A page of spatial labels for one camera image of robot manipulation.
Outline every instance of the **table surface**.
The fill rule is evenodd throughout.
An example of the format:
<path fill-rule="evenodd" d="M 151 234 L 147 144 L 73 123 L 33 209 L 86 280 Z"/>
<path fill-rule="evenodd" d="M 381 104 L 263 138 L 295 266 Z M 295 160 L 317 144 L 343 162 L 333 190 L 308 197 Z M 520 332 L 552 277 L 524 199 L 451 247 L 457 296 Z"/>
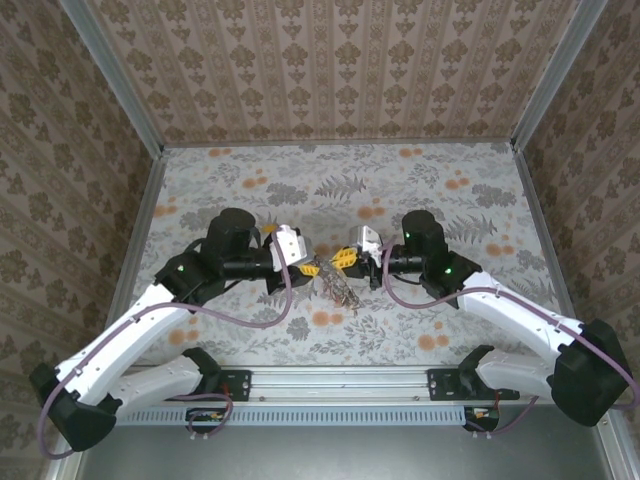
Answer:
<path fill-rule="evenodd" d="M 452 250 L 500 281 L 557 310 L 551 278 L 511 149 L 498 144 L 361 144 L 189 148 L 165 151 L 168 165 L 147 238 L 135 296 L 167 259 L 203 237 L 222 209 L 243 208 L 264 229 L 298 227 L 319 254 L 348 243 L 367 224 L 401 238 L 402 216 L 431 211 Z M 526 348 L 503 330 L 450 306 L 406 310 L 366 280 L 349 280 L 364 308 L 336 307 L 316 279 L 294 291 L 294 306 L 270 329 L 239 328 L 201 315 L 187 318 L 139 359 L 156 365 L 201 346 L 226 365 L 455 364 L 479 344 Z M 394 281 L 409 302 L 429 299 Z M 275 318 L 284 296 L 242 282 L 207 306 L 238 318 Z"/>

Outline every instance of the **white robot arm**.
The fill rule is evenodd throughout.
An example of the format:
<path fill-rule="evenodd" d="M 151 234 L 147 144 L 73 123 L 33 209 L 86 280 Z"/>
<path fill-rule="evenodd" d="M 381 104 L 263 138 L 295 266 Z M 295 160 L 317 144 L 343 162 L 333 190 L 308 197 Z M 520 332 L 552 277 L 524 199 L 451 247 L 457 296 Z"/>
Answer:
<path fill-rule="evenodd" d="M 370 227 L 352 229 L 351 243 L 358 249 L 358 260 L 344 268 L 344 273 L 368 277 L 372 289 L 385 283 L 389 295 L 408 308 L 447 302 L 477 314 L 509 331 L 537 354 L 516 355 L 480 346 L 460 364 L 455 385 L 442 388 L 461 390 L 469 400 L 477 398 L 474 395 L 482 389 L 510 389 L 551 398 L 570 418 L 591 426 L 632 382 L 578 341 L 586 339 L 597 345 L 628 373 L 620 344 L 606 323 L 587 325 L 563 317 L 502 286 L 478 264 L 449 251 L 442 226 L 429 212 L 408 213 L 402 228 L 404 245 L 392 248 L 383 247 Z M 292 286 L 311 280 L 297 268 L 313 258 L 310 242 L 286 225 L 275 235 L 282 261 L 270 238 L 262 247 L 250 247 L 253 239 L 260 243 L 252 215 L 239 209 L 222 211 L 200 241 L 199 252 L 192 245 L 171 258 L 155 283 L 94 342 L 55 369 L 41 364 L 34 370 L 30 381 L 41 404 L 47 405 L 51 392 L 59 391 L 46 413 L 74 451 L 102 440 L 119 417 L 174 396 L 214 391 L 221 369 L 199 348 L 186 350 L 165 365 L 123 375 L 189 310 L 223 294 L 227 281 L 264 279 L 271 294 L 283 288 L 283 263 Z M 427 305 L 402 302 L 391 291 L 388 275 L 404 273 L 419 273 L 420 284 L 438 300 Z M 163 308 L 150 308 L 158 304 Z"/>
<path fill-rule="evenodd" d="M 275 236 L 292 286 L 309 281 L 310 277 L 295 268 L 311 260 L 309 241 L 287 225 L 279 226 Z M 253 239 L 258 248 L 250 247 Z M 56 368 L 41 364 L 30 375 L 42 404 L 54 388 L 71 377 L 48 415 L 74 451 L 95 445 L 109 433 L 117 418 L 167 398 L 209 393 L 218 386 L 221 369 L 200 348 L 186 350 L 164 365 L 123 376 L 154 341 L 189 315 L 189 307 L 197 310 L 223 294 L 227 281 L 265 279 L 270 294 L 284 287 L 276 246 L 271 237 L 259 246 L 255 219 L 248 212 L 223 210 L 199 243 L 199 252 L 188 248 L 171 258 L 156 274 L 155 283 L 91 344 Z M 150 308 L 158 304 L 166 306 Z M 85 362 L 79 370 L 78 365 Z"/>
<path fill-rule="evenodd" d="M 456 385 L 443 388 L 463 390 L 464 398 L 470 400 L 487 387 L 549 398 L 576 422 L 593 426 L 635 384 L 616 334 L 605 322 L 585 324 L 564 317 L 501 285 L 480 265 L 449 251 L 442 226 L 427 211 L 409 212 L 402 219 L 402 229 L 404 245 L 386 247 L 370 227 L 352 229 L 359 261 L 345 273 L 369 277 L 372 289 L 384 284 L 387 293 L 407 308 L 447 302 L 479 315 L 537 354 L 517 355 L 480 346 L 460 364 Z M 436 301 L 411 305 L 395 296 L 388 277 L 404 273 L 419 273 L 420 285 Z"/>

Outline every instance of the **floral wallpaper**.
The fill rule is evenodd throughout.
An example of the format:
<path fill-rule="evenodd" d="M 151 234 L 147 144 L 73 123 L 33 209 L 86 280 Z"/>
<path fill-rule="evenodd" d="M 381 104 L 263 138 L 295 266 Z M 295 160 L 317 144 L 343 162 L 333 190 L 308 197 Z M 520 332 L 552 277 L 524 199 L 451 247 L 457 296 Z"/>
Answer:
<path fill-rule="evenodd" d="M 0 2 L 0 478 L 39 478 L 27 375 L 104 326 L 150 158 L 57 1 Z"/>
<path fill-rule="evenodd" d="M 608 2 L 525 155 L 578 315 L 615 327 L 637 378 L 640 2 Z"/>
<path fill-rule="evenodd" d="M 577 0 L 89 0 L 165 144 L 508 138 Z"/>

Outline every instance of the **wire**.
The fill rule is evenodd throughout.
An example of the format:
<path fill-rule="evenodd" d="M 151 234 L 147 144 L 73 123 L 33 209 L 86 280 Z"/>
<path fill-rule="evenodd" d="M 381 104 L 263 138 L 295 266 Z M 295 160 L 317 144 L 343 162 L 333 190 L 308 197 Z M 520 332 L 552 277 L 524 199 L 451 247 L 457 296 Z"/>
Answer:
<path fill-rule="evenodd" d="M 212 317 L 233 323 L 235 325 L 239 325 L 241 327 L 263 328 L 263 329 L 278 325 L 282 320 L 284 320 L 286 316 L 289 314 L 289 310 L 291 309 L 291 304 L 293 303 L 293 292 L 291 287 L 291 277 L 289 276 L 289 270 L 286 268 L 287 262 L 284 258 L 284 254 L 282 253 L 282 248 L 280 247 L 280 243 L 278 242 L 276 232 L 277 230 L 271 234 L 271 237 L 273 239 L 273 244 L 276 248 L 276 254 L 278 255 L 278 259 L 280 260 L 280 265 L 285 265 L 285 267 L 282 268 L 282 279 L 284 280 L 285 296 L 286 296 L 286 302 L 285 302 L 284 308 L 282 310 L 282 313 L 278 316 L 278 318 L 266 323 L 247 322 L 244 320 L 239 320 L 239 319 L 230 317 L 224 313 L 210 310 L 208 308 L 189 305 L 188 303 L 172 303 L 172 302 L 158 303 L 156 305 L 151 305 L 147 308 L 140 310 L 138 313 L 134 314 L 131 318 L 127 319 L 125 322 L 118 325 L 118 327 L 115 328 L 112 332 L 107 334 L 107 336 L 103 338 L 93 350 L 88 352 L 87 355 L 80 362 L 78 362 L 78 364 L 73 368 L 73 370 L 71 370 L 69 374 L 66 377 L 64 377 L 60 381 L 60 383 L 58 383 L 58 385 L 56 385 L 54 389 L 51 391 L 51 393 L 45 400 L 42 406 L 42 410 L 40 411 L 40 416 L 38 417 L 38 426 L 37 426 L 36 435 L 38 439 L 38 448 L 40 449 L 40 453 L 42 453 L 43 456 L 45 456 L 46 458 L 49 458 L 50 460 L 61 460 L 74 453 L 73 450 L 67 450 L 66 452 L 62 452 L 62 453 L 52 453 L 49 451 L 47 447 L 47 444 L 44 438 L 44 429 L 45 429 L 47 417 L 49 416 L 49 411 L 51 410 L 53 403 L 56 401 L 56 399 L 58 398 L 62 390 L 69 384 L 69 382 L 71 382 L 71 380 L 74 377 L 76 376 L 79 377 L 80 375 L 82 375 L 82 369 L 86 367 L 89 364 L 89 362 L 98 353 L 100 353 L 100 351 L 105 346 L 107 346 L 107 344 L 109 344 L 109 342 L 111 342 L 114 338 L 120 335 L 126 328 L 128 328 L 133 323 L 136 323 L 140 318 L 142 318 L 146 314 L 153 312 L 155 310 L 159 310 L 161 308 L 180 308 L 184 310 L 204 313 L 205 315 L 210 315 Z"/>
<path fill-rule="evenodd" d="M 409 285 L 417 285 L 417 286 L 421 286 L 422 284 L 420 282 L 415 282 L 413 280 L 407 280 L 406 278 L 402 278 L 400 275 L 394 275 L 393 278 L 395 278 L 396 280 L 399 280 L 403 283 L 408 283 Z"/>
<path fill-rule="evenodd" d="M 586 338 L 582 337 L 578 333 L 574 332 L 573 330 L 571 330 L 570 328 L 562 324 L 560 320 L 557 320 L 552 316 L 547 315 L 545 312 L 541 311 L 535 306 L 530 305 L 528 302 L 522 300 L 518 296 L 513 295 L 507 291 L 504 291 L 504 290 L 498 291 L 498 289 L 490 288 L 490 287 L 472 287 L 472 288 L 467 288 L 465 290 L 461 290 L 459 292 L 454 292 L 450 295 L 446 295 L 438 300 L 434 300 L 428 303 L 411 304 L 411 303 L 405 302 L 393 292 L 393 289 L 391 287 L 391 282 L 389 281 L 389 259 L 391 258 L 392 248 L 393 248 L 393 241 L 387 243 L 385 246 L 382 247 L 382 250 L 384 252 L 383 261 L 382 261 L 382 283 L 384 284 L 389 296 L 393 300 L 395 300 L 395 302 L 398 303 L 399 305 L 412 310 L 421 310 L 424 308 L 435 307 L 436 305 L 440 305 L 442 303 L 448 302 L 449 300 L 453 300 L 454 298 L 457 298 L 463 295 L 468 295 L 470 293 L 490 293 L 491 295 L 499 295 L 501 297 L 504 297 L 508 300 L 511 300 L 516 305 L 519 305 L 525 310 L 540 317 L 541 319 L 546 321 L 549 325 L 552 325 L 554 328 L 572 337 L 574 340 L 576 340 L 578 343 L 580 343 L 586 349 L 588 349 L 591 353 L 595 354 L 598 358 L 600 358 L 607 365 L 609 365 L 617 374 L 619 374 L 624 379 L 625 382 L 627 382 L 627 384 L 629 385 L 629 387 L 631 387 L 631 390 L 633 391 L 633 400 L 627 404 L 613 405 L 611 408 L 616 410 L 632 410 L 638 407 L 638 405 L 640 405 L 640 385 L 638 385 L 638 383 L 633 379 L 633 377 L 624 368 L 622 368 L 618 364 L 618 362 L 616 362 L 613 358 L 611 358 L 609 355 L 607 355 L 598 347 L 596 347 L 594 344 L 592 344 L 589 340 L 587 340 Z"/>
<path fill-rule="evenodd" d="M 220 420 L 220 423 L 213 428 L 213 430 L 211 430 L 206 434 L 209 437 L 220 433 L 220 430 L 224 428 L 226 423 L 231 418 L 231 414 L 233 413 L 233 400 L 231 400 L 231 397 L 229 397 L 228 395 L 224 395 L 222 393 L 199 393 L 196 395 L 178 395 L 177 397 L 172 397 L 171 400 L 182 400 L 186 402 L 192 401 L 192 400 L 224 400 L 227 404 L 226 415 L 222 420 Z M 196 417 L 199 417 L 200 415 L 202 415 L 204 412 L 206 412 L 206 409 L 194 412 L 189 416 L 189 423 L 187 424 L 187 430 L 189 430 L 189 433 L 192 436 L 191 438 L 195 438 L 195 435 L 196 435 L 196 432 L 193 430 L 193 420 Z"/>

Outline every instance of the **purple cable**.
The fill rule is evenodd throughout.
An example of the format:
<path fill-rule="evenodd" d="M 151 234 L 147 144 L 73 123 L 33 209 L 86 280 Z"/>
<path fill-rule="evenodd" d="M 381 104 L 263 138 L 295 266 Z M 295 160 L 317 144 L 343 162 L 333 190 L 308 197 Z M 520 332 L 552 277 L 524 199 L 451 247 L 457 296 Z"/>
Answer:
<path fill-rule="evenodd" d="M 210 437 L 218 434 L 220 430 L 224 428 L 225 424 L 229 421 L 229 419 L 231 418 L 231 414 L 233 413 L 233 400 L 231 400 L 231 397 L 229 397 L 228 395 L 224 395 L 222 393 L 199 393 L 196 395 L 178 395 L 177 397 L 172 397 L 171 400 L 182 400 L 182 401 L 224 400 L 227 403 L 227 414 L 224 416 L 222 420 L 220 420 L 220 423 L 216 427 L 214 427 L 213 430 L 207 433 L 207 435 Z M 189 424 L 187 425 L 187 430 L 189 430 L 190 434 L 195 435 L 196 432 L 194 432 L 193 430 L 193 420 L 197 416 L 202 415 L 203 412 L 204 410 L 200 410 L 199 412 L 194 412 L 189 417 Z"/>
<path fill-rule="evenodd" d="M 518 423 L 520 423 L 524 417 L 527 416 L 527 413 L 529 413 L 529 411 L 536 404 L 536 402 L 538 401 L 538 398 L 539 397 L 531 397 L 531 401 L 529 402 L 529 404 L 525 407 L 524 410 L 522 410 L 522 412 L 520 412 L 520 414 L 511 423 L 505 425 L 504 427 L 498 428 L 497 430 L 494 430 L 493 432 L 488 432 L 487 430 L 482 428 L 480 425 L 478 425 L 475 422 L 472 422 L 471 420 L 467 420 L 467 425 L 471 425 L 476 430 L 486 433 L 487 436 L 489 436 L 489 435 L 491 435 L 491 436 L 493 436 L 493 435 L 501 435 L 503 433 L 507 433 L 510 430 L 512 430 Z"/>
<path fill-rule="evenodd" d="M 60 395 L 60 392 L 62 392 L 62 390 L 67 386 L 67 384 L 75 376 L 80 376 L 82 374 L 82 369 L 84 367 L 86 367 L 87 364 L 98 353 L 100 353 L 100 351 L 109 342 L 111 342 L 111 340 L 113 340 L 120 333 L 122 333 L 129 325 L 135 323 L 139 318 L 143 317 L 147 313 L 153 312 L 153 311 L 158 310 L 160 308 L 181 308 L 181 309 L 184 309 L 184 310 L 190 310 L 190 311 L 195 311 L 195 312 L 199 312 L 199 313 L 204 313 L 206 315 L 210 315 L 210 316 L 218 318 L 220 320 L 225 320 L 227 322 L 233 323 L 233 324 L 238 325 L 240 327 L 247 327 L 247 328 L 269 328 L 269 327 L 273 327 L 273 326 L 279 324 L 280 322 L 282 322 L 282 320 L 284 320 L 286 318 L 286 316 L 289 314 L 289 310 L 291 309 L 291 304 L 293 303 L 291 277 L 289 276 L 289 270 L 287 270 L 287 268 L 286 268 L 286 264 L 287 263 L 285 261 L 284 254 L 282 253 L 282 248 L 280 247 L 280 243 L 278 242 L 278 239 L 276 237 L 276 231 L 274 231 L 271 234 L 271 237 L 273 239 L 273 244 L 276 247 L 276 254 L 278 255 L 278 259 L 280 260 L 280 265 L 284 265 L 285 266 L 285 267 L 282 268 L 282 279 L 284 280 L 284 285 L 285 285 L 286 302 L 285 302 L 285 305 L 284 305 L 284 309 L 282 310 L 282 313 L 278 316 L 278 318 L 276 318 L 275 320 L 272 320 L 270 322 L 266 322 L 266 323 L 247 322 L 245 320 L 239 320 L 237 318 L 230 317 L 230 316 L 228 316 L 228 315 L 226 315 L 224 313 L 216 312 L 214 310 L 209 310 L 208 308 L 197 307 L 197 306 L 194 306 L 194 305 L 189 305 L 188 303 L 171 303 L 171 302 L 158 303 L 156 305 L 151 305 L 150 307 L 147 307 L 147 308 L 144 308 L 144 309 L 140 310 L 138 313 L 133 315 L 129 320 L 127 320 L 126 322 L 124 322 L 121 325 L 119 325 L 113 332 L 109 333 L 105 338 L 103 338 L 100 341 L 100 343 L 98 343 L 98 345 L 96 345 L 96 347 L 93 350 L 91 350 L 78 363 L 78 365 L 76 365 L 74 367 L 74 369 L 71 372 L 69 372 L 69 374 L 66 377 L 64 377 L 60 381 L 60 383 L 58 383 L 58 385 L 56 385 L 55 388 L 51 391 L 51 393 L 49 394 L 49 396 L 45 400 L 44 405 L 42 406 L 42 410 L 40 411 L 40 417 L 38 418 L 38 426 L 37 426 L 36 434 L 37 434 L 37 438 L 38 438 L 38 448 L 40 449 L 40 453 L 42 453 L 42 455 L 44 457 L 49 458 L 50 460 L 62 460 L 63 458 L 66 458 L 69 455 L 74 453 L 73 450 L 67 450 L 66 452 L 63 452 L 63 453 L 52 453 L 47 448 L 47 445 L 46 445 L 46 442 L 45 442 L 45 439 L 44 439 L 44 427 L 45 427 L 45 423 L 46 423 L 47 417 L 49 416 L 49 410 L 51 410 L 51 406 L 53 405 L 53 402 L 55 402 L 55 400 L 58 398 L 58 395 Z M 210 396 L 210 395 L 218 395 L 218 394 L 202 394 L 202 395 L 209 395 Z M 197 395 L 191 396 L 191 400 L 196 400 L 196 398 L 193 398 L 193 397 L 197 397 Z M 231 410 L 232 409 L 233 409 L 233 405 L 231 404 L 229 415 L 231 414 Z M 216 428 L 216 431 L 219 430 L 221 426 L 222 426 L 222 423 Z"/>
<path fill-rule="evenodd" d="M 389 296 L 393 300 L 395 300 L 395 302 L 398 303 L 400 306 L 405 307 L 405 308 L 410 308 L 410 309 L 413 309 L 413 310 L 431 308 L 431 307 L 435 307 L 436 305 L 440 305 L 441 303 L 448 302 L 449 300 L 452 300 L 454 298 L 460 297 L 462 295 L 468 295 L 470 293 L 490 293 L 491 295 L 505 297 L 505 298 L 511 300 L 516 305 L 519 305 L 522 308 L 524 308 L 525 310 L 527 310 L 527 311 L 533 313 L 534 315 L 540 317 L 545 322 L 547 322 L 549 325 L 552 325 L 554 328 L 557 328 L 561 332 L 566 333 L 567 335 L 572 337 L 574 340 L 576 340 L 578 343 L 582 344 L 585 348 L 587 348 L 589 351 L 591 351 L 593 354 L 595 354 L 598 358 L 600 358 L 602 361 L 604 361 L 607 365 L 609 365 L 611 368 L 613 368 L 613 370 L 618 375 L 620 375 L 625 380 L 625 382 L 627 382 L 629 384 L 629 387 L 631 387 L 631 390 L 633 391 L 633 401 L 631 401 L 630 403 L 627 403 L 627 404 L 623 404 L 623 405 L 613 405 L 611 408 L 616 409 L 616 410 L 632 410 L 634 408 L 637 408 L 638 405 L 640 405 L 640 385 L 638 385 L 638 383 L 633 379 L 633 377 L 631 375 L 629 375 L 629 373 L 624 368 L 622 368 L 618 364 L 618 362 L 613 360 L 609 355 L 604 353 L 602 350 L 600 350 L 598 347 L 596 347 L 590 341 L 588 341 L 587 339 L 585 339 L 581 335 L 577 334 L 576 332 L 574 332 L 570 328 L 568 328 L 565 325 L 563 325 L 562 323 L 560 323 L 559 320 L 556 320 L 555 318 L 553 318 L 553 317 L 547 315 L 546 313 L 540 311 L 536 307 L 534 307 L 532 305 L 529 305 L 527 302 L 521 300 L 520 298 L 516 297 L 515 295 L 512 295 L 509 292 L 505 292 L 505 291 L 498 290 L 496 288 L 490 288 L 490 287 L 473 287 L 473 288 L 467 288 L 467 289 L 462 290 L 460 292 L 452 293 L 450 295 L 447 295 L 446 297 L 442 297 L 442 298 L 440 298 L 438 300 L 434 300 L 433 302 L 428 302 L 428 303 L 423 303 L 423 304 L 411 304 L 411 303 L 405 302 L 404 300 L 402 300 L 401 298 L 396 296 L 395 293 L 393 293 L 393 290 L 391 289 L 391 282 L 389 281 L 389 259 L 391 258 L 391 249 L 392 248 L 393 248 L 393 241 L 387 243 L 382 248 L 382 250 L 384 252 L 383 260 L 382 260 L 382 282 L 383 282 L 383 284 L 384 284 Z"/>
<path fill-rule="evenodd" d="M 37 427 L 37 437 L 38 437 L 38 448 L 40 449 L 40 453 L 45 457 L 51 460 L 62 460 L 63 458 L 68 457 L 72 453 L 73 450 L 67 450 L 63 453 L 51 453 L 47 448 L 47 444 L 44 440 L 44 426 L 47 420 L 47 416 L 49 415 L 49 410 L 51 410 L 51 406 L 53 402 L 58 398 L 60 392 L 67 386 L 67 384 L 73 379 L 75 376 L 80 376 L 82 374 L 82 369 L 87 366 L 87 364 L 95 357 L 100 350 L 102 350 L 111 340 L 116 338 L 120 333 L 122 333 L 128 326 L 132 325 L 135 322 L 133 318 L 130 318 L 125 323 L 121 324 L 116 328 L 113 332 L 107 335 L 102 339 L 96 348 L 91 350 L 79 363 L 74 367 L 73 370 L 69 372 L 69 374 L 62 379 L 58 385 L 51 391 L 47 400 L 45 400 L 44 405 L 42 406 L 42 410 L 40 411 L 40 417 L 38 418 L 38 427 Z"/>

